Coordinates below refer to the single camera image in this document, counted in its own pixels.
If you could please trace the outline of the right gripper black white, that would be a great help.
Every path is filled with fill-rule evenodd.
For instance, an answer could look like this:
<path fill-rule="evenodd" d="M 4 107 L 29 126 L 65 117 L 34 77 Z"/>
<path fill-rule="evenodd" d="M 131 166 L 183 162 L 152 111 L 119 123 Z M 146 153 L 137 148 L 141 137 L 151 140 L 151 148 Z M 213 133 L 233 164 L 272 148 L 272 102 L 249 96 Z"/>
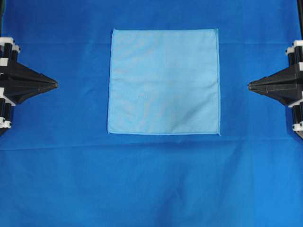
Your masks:
<path fill-rule="evenodd" d="M 248 84 L 249 90 L 279 101 L 292 110 L 292 130 L 303 138 L 303 41 L 285 51 L 289 67 Z"/>

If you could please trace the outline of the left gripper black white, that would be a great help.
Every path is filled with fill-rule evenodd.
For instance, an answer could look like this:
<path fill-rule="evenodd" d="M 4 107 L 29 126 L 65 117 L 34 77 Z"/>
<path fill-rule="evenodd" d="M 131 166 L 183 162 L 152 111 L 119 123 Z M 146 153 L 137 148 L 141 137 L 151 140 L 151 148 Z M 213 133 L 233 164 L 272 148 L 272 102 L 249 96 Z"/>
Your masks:
<path fill-rule="evenodd" d="M 0 135 L 2 136 L 12 126 L 15 106 L 22 104 L 29 98 L 46 93 L 58 88 L 58 82 L 42 73 L 38 73 L 20 63 L 18 59 L 20 47 L 15 45 L 12 37 L 0 38 Z M 8 69 L 9 75 L 13 79 L 27 80 L 52 84 L 44 88 L 33 90 L 16 91 L 8 94 L 9 75 L 5 72 Z"/>

